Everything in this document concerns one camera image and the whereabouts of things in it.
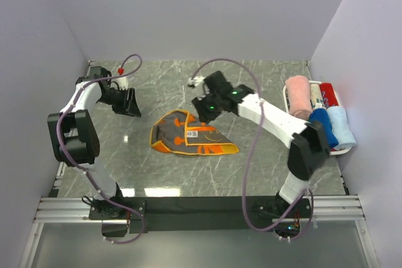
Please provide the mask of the grey orange giraffe towel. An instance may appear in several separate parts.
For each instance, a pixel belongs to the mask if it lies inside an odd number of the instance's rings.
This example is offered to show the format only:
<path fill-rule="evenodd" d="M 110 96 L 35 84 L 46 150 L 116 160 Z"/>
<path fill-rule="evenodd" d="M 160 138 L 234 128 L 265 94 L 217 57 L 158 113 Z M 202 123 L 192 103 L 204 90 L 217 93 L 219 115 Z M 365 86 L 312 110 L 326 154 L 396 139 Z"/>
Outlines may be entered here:
<path fill-rule="evenodd" d="M 185 156 L 223 156 L 239 152 L 239 148 L 215 127 L 180 109 L 168 112 L 153 125 L 149 145 L 160 153 Z"/>

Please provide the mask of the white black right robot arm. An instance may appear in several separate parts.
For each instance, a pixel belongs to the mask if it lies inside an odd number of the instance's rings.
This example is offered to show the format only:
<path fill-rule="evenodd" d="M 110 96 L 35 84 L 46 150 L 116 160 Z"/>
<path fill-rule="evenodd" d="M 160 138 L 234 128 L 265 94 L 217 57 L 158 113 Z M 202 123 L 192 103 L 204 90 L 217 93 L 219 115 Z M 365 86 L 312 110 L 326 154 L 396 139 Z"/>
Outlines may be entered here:
<path fill-rule="evenodd" d="M 189 78 L 188 86 L 195 89 L 192 104 L 201 122 L 208 124 L 223 111 L 231 112 L 261 125 L 289 149 L 289 173 L 278 192 L 276 209 L 283 217 L 297 212 L 296 198 L 308 188 L 310 178 L 330 155 L 322 123 L 293 117 L 243 84 L 233 87 L 220 71 Z"/>

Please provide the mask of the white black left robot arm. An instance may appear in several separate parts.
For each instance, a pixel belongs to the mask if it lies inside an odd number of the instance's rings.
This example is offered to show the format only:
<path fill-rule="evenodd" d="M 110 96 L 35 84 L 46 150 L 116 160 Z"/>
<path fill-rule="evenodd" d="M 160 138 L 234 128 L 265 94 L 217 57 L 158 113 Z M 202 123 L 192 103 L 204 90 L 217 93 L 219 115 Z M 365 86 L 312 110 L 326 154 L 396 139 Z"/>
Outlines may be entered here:
<path fill-rule="evenodd" d="M 102 103 L 115 114 L 141 117 L 135 89 L 128 86 L 123 71 L 120 68 L 117 75 L 112 75 L 101 66 L 91 67 L 86 77 L 76 81 L 67 105 L 47 117 L 56 160 L 75 169 L 92 189 L 93 197 L 83 196 L 82 201 L 111 219 L 130 217 L 135 210 L 99 159 L 100 140 L 90 115 L 95 105 Z"/>

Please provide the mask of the pink rolled towel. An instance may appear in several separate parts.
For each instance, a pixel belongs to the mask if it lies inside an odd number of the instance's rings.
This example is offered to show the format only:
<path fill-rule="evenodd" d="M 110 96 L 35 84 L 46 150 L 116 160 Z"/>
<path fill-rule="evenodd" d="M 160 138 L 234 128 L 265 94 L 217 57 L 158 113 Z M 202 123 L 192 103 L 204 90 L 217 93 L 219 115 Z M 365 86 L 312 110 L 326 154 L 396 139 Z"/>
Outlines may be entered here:
<path fill-rule="evenodd" d="M 310 102 L 310 82 L 307 77 L 297 75 L 286 80 L 285 86 L 290 103 L 289 114 L 293 117 L 309 120 L 313 112 Z"/>

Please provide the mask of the cream patterned rolled towel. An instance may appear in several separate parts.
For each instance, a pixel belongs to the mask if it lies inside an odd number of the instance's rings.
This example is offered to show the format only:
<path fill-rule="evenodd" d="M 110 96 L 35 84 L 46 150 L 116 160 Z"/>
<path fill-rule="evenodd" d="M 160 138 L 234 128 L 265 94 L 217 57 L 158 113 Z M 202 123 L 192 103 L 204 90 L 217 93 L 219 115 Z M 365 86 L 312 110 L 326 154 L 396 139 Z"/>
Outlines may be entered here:
<path fill-rule="evenodd" d="M 310 85 L 310 101 L 313 110 L 325 107 L 322 93 L 318 84 Z"/>

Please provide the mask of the dark blue rolled towel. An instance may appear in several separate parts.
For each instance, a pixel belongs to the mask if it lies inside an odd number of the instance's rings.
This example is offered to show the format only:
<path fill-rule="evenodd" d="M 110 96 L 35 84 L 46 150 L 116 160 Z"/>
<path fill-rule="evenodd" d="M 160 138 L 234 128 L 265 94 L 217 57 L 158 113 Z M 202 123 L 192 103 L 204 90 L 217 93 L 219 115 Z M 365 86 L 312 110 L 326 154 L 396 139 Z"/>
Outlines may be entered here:
<path fill-rule="evenodd" d="M 332 132 L 332 125 L 325 107 L 314 109 L 313 112 L 310 114 L 309 121 L 310 122 L 319 121 L 323 125 L 325 135 L 327 137 L 328 144 L 331 149 L 333 149 L 339 144 L 337 138 L 334 136 Z"/>

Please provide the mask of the red rolled towel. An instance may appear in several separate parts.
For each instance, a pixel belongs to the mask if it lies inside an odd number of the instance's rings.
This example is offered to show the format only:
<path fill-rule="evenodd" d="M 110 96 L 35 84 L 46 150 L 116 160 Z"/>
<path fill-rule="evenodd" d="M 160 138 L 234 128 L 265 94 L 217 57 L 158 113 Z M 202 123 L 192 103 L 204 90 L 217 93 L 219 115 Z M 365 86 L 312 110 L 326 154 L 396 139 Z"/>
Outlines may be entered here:
<path fill-rule="evenodd" d="M 337 96 L 335 94 L 335 90 L 334 90 L 333 85 L 331 83 L 324 82 L 324 83 L 321 83 L 319 85 L 319 87 L 320 87 L 321 95 L 322 95 L 322 98 L 323 98 L 324 106 L 327 109 L 329 107 L 339 105 L 338 98 L 337 98 Z"/>

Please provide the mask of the light blue rolled towel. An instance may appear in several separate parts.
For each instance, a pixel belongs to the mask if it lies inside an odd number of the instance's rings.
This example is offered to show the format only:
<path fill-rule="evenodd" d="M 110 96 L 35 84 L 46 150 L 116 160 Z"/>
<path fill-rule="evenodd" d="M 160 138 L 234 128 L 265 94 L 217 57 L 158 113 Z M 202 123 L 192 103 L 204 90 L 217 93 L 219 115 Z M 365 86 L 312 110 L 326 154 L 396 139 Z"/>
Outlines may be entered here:
<path fill-rule="evenodd" d="M 341 106 L 332 106 L 327 109 L 332 125 L 332 133 L 338 141 L 334 147 L 336 151 L 349 149 L 356 145 L 356 139 L 349 129 L 346 110 Z"/>

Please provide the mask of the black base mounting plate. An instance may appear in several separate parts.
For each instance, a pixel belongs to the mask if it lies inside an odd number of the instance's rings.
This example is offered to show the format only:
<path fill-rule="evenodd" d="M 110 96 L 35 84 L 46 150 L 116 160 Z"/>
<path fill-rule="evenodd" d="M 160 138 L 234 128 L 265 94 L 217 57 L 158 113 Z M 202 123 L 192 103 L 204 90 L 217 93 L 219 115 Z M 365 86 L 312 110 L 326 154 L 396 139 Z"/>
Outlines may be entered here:
<path fill-rule="evenodd" d="M 89 220 L 127 220 L 129 233 L 141 230 L 145 218 L 145 232 L 184 230 L 239 230 L 248 228 L 242 213 L 240 196 L 203 197 L 123 197 L 123 205 L 136 210 L 141 217 L 127 210 L 103 202 L 91 205 Z M 279 196 L 247 196 L 246 209 L 252 224 L 263 228 L 273 223 L 289 205 Z M 286 219 L 309 218 L 310 201 L 301 199 L 286 215 Z"/>

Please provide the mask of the white towel basket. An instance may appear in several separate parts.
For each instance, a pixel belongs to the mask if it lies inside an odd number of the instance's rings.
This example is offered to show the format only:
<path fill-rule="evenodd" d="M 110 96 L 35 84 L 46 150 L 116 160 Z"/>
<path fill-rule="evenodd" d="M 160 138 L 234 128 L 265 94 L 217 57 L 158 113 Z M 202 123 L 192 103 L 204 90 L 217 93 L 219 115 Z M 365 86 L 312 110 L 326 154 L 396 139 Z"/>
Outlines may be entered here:
<path fill-rule="evenodd" d="M 313 80 L 309 80 L 309 82 L 310 82 L 310 84 L 318 84 L 318 85 L 320 85 L 321 83 L 324 83 L 324 82 L 313 81 Z M 344 108 L 336 90 L 335 90 L 335 94 L 339 101 L 338 106 L 341 106 Z M 286 109 L 287 113 L 289 113 L 290 103 L 288 100 L 288 92 L 287 92 L 286 86 L 283 87 L 283 97 L 284 97 L 284 102 L 285 102 L 285 109 Z M 313 122 L 310 122 L 309 120 L 307 120 L 307 121 L 303 120 L 303 121 L 310 123 L 310 125 L 308 126 L 308 129 L 304 133 L 304 136 L 308 140 L 308 143 L 310 144 L 310 147 L 313 150 L 318 151 L 321 148 L 323 148 L 323 149 L 326 149 L 329 154 L 331 154 L 333 156 L 337 156 L 337 155 L 348 153 L 352 149 L 352 148 L 349 148 L 349 149 L 343 149 L 343 150 L 338 150 L 338 151 L 336 151 L 335 149 L 331 149 L 329 147 L 323 125 L 319 121 L 313 121 Z"/>

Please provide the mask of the aluminium frame rail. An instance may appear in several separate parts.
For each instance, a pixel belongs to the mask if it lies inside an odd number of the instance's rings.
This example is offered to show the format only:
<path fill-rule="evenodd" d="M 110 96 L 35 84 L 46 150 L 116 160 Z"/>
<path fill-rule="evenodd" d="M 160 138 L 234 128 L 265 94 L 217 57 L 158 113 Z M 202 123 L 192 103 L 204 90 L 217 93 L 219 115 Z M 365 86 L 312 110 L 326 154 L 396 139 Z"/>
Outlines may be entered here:
<path fill-rule="evenodd" d="M 380 266 L 357 195 L 315 196 L 314 207 L 313 216 L 316 222 L 354 221 L 368 266 Z M 44 224 L 90 223 L 89 213 L 90 207 L 82 203 L 79 198 L 42 198 L 19 266 L 32 266 Z"/>

